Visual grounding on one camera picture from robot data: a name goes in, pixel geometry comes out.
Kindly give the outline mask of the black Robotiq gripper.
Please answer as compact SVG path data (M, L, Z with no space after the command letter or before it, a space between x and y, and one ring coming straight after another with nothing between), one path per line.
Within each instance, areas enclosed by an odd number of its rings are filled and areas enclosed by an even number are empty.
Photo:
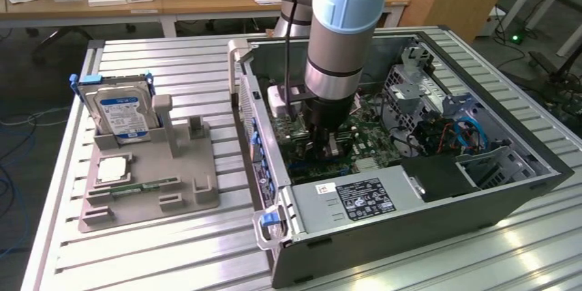
M329 138L350 116L353 98L328 100L313 98L305 101L303 118L311 138Z

